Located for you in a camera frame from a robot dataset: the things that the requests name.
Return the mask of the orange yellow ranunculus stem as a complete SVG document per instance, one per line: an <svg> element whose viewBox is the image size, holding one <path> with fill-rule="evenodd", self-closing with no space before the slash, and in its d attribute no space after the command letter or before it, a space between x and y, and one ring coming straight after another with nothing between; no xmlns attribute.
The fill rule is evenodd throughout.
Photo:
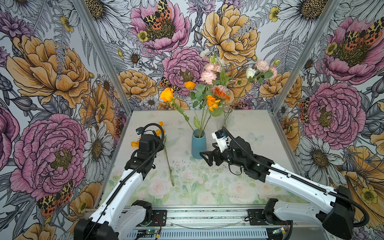
<svg viewBox="0 0 384 240"><path fill-rule="evenodd" d="M171 165L170 165L170 161L169 161L169 157L168 157L168 152L167 152L167 147L166 147L166 141L167 141L166 131L163 129L161 124L155 124L155 123L147 124L145 126L145 128L147 130L147 132L145 134L151 134L151 135L157 135L159 137L164 137L164 142L163 142L164 149L163 150L164 150L164 153L165 153L165 156L166 156L166 160L167 160L170 181L171 181L172 186L174 187L175 186L175 181L174 181L174 177L173 177L173 170L172 170Z"/></svg>

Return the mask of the teal cylindrical vase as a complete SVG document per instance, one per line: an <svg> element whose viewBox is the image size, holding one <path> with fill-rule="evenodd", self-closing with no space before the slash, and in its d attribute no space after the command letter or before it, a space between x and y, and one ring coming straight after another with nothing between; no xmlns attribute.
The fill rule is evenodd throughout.
<svg viewBox="0 0 384 240"><path fill-rule="evenodd" d="M204 131L200 132L199 129L195 129L192 135L191 152L192 157L201 160L200 152L207 150L206 134Z"/></svg>

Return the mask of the clear glass vase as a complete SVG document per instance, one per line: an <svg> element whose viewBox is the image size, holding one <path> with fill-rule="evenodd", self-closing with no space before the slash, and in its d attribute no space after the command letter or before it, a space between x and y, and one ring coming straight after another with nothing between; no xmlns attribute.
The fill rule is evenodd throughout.
<svg viewBox="0 0 384 240"><path fill-rule="evenodd" d="M236 118L234 112L234 110L224 112L224 121L222 123L222 127L226 128L227 130L231 130L236 126Z"/></svg>

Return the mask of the light pink peony stem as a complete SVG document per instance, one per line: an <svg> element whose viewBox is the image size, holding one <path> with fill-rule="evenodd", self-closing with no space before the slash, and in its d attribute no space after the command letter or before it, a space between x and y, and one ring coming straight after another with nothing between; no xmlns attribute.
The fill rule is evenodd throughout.
<svg viewBox="0 0 384 240"><path fill-rule="evenodd" d="M229 104L231 103L230 90L223 85L217 85L212 87L213 98L215 98L215 104L218 108L213 108L214 111L221 110L220 114L224 116L224 112L228 112Z"/></svg>

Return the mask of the small orange blossom stem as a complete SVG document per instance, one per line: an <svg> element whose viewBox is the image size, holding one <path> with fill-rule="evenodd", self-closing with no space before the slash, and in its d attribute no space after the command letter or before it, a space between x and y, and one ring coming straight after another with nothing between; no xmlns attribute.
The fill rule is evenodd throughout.
<svg viewBox="0 0 384 240"><path fill-rule="evenodd" d="M198 130L196 138L201 138L208 124L208 121L219 112L220 100L214 97L212 85L196 84L192 81L184 83L190 91L192 100L193 126Z"/></svg>

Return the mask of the pink rosebud stem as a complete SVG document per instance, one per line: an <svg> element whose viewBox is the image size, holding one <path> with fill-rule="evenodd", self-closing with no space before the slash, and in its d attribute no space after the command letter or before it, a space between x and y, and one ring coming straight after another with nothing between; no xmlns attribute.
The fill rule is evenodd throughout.
<svg viewBox="0 0 384 240"><path fill-rule="evenodd" d="M230 77L227 88L230 99L227 100L228 113L233 110L250 110L253 97L247 97L252 90L253 81L249 81L246 77L247 69L244 67L236 68L230 65L227 76Z"/></svg>

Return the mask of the pink carnation flower stem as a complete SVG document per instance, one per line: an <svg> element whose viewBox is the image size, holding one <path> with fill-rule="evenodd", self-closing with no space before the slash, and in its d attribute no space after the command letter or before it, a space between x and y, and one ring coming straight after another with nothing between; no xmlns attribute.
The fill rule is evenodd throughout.
<svg viewBox="0 0 384 240"><path fill-rule="evenodd" d="M241 88L240 93L234 93L234 102L238 103L240 99L246 94L248 87L256 85L259 88L267 83L267 80L271 80L278 74L277 66L280 65L281 61L276 59L271 64L266 61L256 61L251 67L248 67L245 71L245 77L238 78L235 81L235 85Z"/></svg>

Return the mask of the orange daisy flower stem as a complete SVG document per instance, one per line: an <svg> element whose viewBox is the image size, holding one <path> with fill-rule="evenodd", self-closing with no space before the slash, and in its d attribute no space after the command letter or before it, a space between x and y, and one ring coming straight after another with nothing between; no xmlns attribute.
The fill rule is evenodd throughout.
<svg viewBox="0 0 384 240"><path fill-rule="evenodd" d="M211 92L210 95L206 94L204 105L206 112L203 118L203 131L206 129L211 118L217 118L224 114L226 105L231 100L229 89L226 86L213 86Z"/></svg>

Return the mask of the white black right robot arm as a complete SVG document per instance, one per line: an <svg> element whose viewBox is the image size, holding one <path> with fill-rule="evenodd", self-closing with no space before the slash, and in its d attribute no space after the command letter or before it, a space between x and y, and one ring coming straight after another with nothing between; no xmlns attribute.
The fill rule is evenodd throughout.
<svg viewBox="0 0 384 240"><path fill-rule="evenodd" d="M223 136L213 144L214 150L201 152L200 156L209 166L227 163L236 166L251 179L280 187L307 201L307 205L294 205L276 198L269 199L263 211L248 214L250 221L261 221L270 225L294 222L314 224L343 240L353 238L353 229L365 226L368 212L353 201L349 189L321 185L256 155L251 146L241 137L229 139Z"/></svg>

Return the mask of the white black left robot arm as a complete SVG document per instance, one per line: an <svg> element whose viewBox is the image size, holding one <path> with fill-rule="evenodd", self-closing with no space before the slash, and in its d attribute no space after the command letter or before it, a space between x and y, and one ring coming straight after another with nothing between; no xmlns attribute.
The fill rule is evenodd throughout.
<svg viewBox="0 0 384 240"><path fill-rule="evenodd" d="M137 225L151 220L152 204L137 201L131 210L123 209L134 191L154 166L156 154L164 149L164 136L143 134L139 148L126 163L121 179L100 207L75 226L75 240L122 240Z"/></svg>

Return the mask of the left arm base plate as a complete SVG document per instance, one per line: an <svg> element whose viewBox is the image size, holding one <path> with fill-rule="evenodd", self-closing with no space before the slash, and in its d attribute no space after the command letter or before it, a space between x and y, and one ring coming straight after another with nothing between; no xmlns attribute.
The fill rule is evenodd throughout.
<svg viewBox="0 0 384 240"><path fill-rule="evenodd" d="M151 227L165 227L167 223L167 210L153 210L152 211L152 219L149 224Z"/></svg>

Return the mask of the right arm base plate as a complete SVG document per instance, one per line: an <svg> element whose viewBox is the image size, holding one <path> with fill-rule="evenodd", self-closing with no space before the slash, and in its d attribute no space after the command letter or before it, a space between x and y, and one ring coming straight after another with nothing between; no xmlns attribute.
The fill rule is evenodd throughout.
<svg viewBox="0 0 384 240"><path fill-rule="evenodd" d="M280 220L273 212L265 212L264 209L248 209L245 222L251 226L285 226L288 223Z"/></svg>

